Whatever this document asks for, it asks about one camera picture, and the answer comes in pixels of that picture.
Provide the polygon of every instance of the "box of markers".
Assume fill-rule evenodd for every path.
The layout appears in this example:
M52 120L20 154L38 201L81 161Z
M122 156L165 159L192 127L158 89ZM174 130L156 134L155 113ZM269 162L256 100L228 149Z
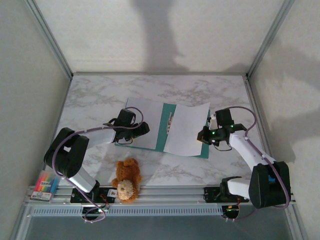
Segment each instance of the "box of markers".
M30 199L50 202L57 190L59 181L60 177L55 175L54 172L43 170L40 173Z

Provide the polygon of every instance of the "brown teddy bear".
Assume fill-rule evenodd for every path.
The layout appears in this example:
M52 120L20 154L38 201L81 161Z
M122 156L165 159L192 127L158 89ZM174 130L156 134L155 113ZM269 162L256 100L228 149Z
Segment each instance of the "brown teddy bear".
M116 163L116 178L112 186L117 188L117 196L122 203L132 203L138 197L139 183L142 181L137 160L128 158Z

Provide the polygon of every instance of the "marble surface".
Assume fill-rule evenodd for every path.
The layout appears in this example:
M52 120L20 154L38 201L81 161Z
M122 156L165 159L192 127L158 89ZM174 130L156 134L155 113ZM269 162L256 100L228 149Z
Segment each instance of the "marble surface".
M210 102L211 112L229 106L250 108L242 76L77 75L73 77L58 130L101 126L118 116L128 97L187 106ZM245 110L232 109L231 114L236 123L246 127L253 123ZM257 128L249 136L261 145ZM220 152L213 146L209 148L209 159L203 159L101 144L87 150L83 167L100 184L108 185L115 177L116 162L128 157L138 160L142 185L216 185L224 177L251 176L237 151Z

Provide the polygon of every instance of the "sheet of paper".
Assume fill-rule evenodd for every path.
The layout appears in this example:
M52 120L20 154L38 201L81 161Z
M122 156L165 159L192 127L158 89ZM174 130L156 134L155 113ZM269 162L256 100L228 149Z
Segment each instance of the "sheet of paper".
M197 136L206 124L209 106L209 102L200 106L176 106L164 152L179 156L201 154L202 143Z
M130 147L156 149L164 103L129 97L126 107L138 108L143 113L143 121L146 122L150 128L150 132L147 134L133 139L133 143L130 144ZM141 122L141 114L135 109L130 109L130 111L134 112L136 115L135 122Z

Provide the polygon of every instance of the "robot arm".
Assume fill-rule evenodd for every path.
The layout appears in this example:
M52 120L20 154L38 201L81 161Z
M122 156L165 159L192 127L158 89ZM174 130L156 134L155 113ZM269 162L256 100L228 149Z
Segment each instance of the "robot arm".
M148 124L146 122L142 122L140 125L132 123L135 119L136 115L132 111L122 109L117 118L104 124L112 128L74 135L58 150L54 168L67 177L75 186L94 198L97 195L95 191L97 191L100 184L82 167L86 150L102 143L115 143L122 139L129 141L147 134L150 131ZM54 152L59 144L74 132L67 127L60 130L44 156L44 163L51 168L53 167Z
M263 150L254 146L246 136L247 129L242 124L234 123L229 109L216 111L215 117L218 128L210 129L204 126L197 139L205 144L214 145L216 148L221 141L226 141L231 148L238 151L252 172L251 179L239 176L224 178L220 184L220 194L224 197L242 196L250 199L257 209L285 204L287 202L286 193L270 164L276 169L290 199L287 164L276 162Z

